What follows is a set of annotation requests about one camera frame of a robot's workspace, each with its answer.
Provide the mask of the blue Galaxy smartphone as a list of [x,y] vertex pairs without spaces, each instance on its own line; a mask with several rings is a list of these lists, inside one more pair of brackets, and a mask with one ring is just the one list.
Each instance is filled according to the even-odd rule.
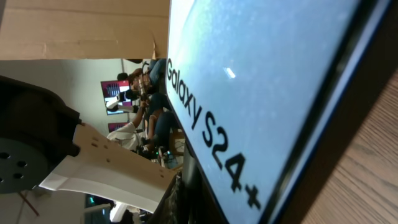
[[191,223],[300,223],[397,69],[393,0],[172,0]]

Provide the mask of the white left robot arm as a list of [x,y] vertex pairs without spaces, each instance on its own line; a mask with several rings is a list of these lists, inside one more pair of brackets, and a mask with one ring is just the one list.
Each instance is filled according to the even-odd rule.
[[175,172],[82,124],[55,93],[1,78],[1,192],[36,186],[154,212]]

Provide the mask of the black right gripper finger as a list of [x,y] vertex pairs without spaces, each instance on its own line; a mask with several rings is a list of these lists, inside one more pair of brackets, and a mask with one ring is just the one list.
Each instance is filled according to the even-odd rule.
[[217,224],[218,212],[205,184],[177,172],[147,224]]

